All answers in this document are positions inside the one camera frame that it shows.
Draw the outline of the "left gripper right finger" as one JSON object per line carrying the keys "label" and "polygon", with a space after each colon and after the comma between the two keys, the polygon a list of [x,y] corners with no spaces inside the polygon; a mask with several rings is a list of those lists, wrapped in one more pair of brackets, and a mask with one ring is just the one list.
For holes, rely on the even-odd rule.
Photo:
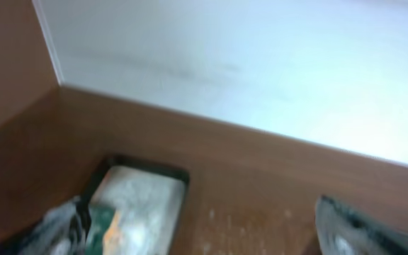
{"label": "left gripper right finger", "polygon": [[315,225],[324,255],[408,255],[408,233],[391,228],[329,196],[315,206]]}

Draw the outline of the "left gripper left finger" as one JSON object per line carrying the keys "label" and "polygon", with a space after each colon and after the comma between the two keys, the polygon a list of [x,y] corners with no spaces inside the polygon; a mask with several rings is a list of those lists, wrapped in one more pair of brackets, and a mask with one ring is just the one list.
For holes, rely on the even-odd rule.
{"label": "left gripper left finger", "polygon": [[75,196],[48,210],[33,226],[0,242],[0,254],[84,254],[90,226],[88,204]]}

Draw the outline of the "green yellow sponge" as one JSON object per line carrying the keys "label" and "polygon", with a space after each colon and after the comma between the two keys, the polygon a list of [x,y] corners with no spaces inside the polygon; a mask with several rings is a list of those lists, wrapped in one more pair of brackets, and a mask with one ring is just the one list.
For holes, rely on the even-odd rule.
{"label": "green yellow sponge", "polygon": [[122,251],[120,211],[99,204],[89,206],[91,226],[86,238],[86,255],[116,255]]}

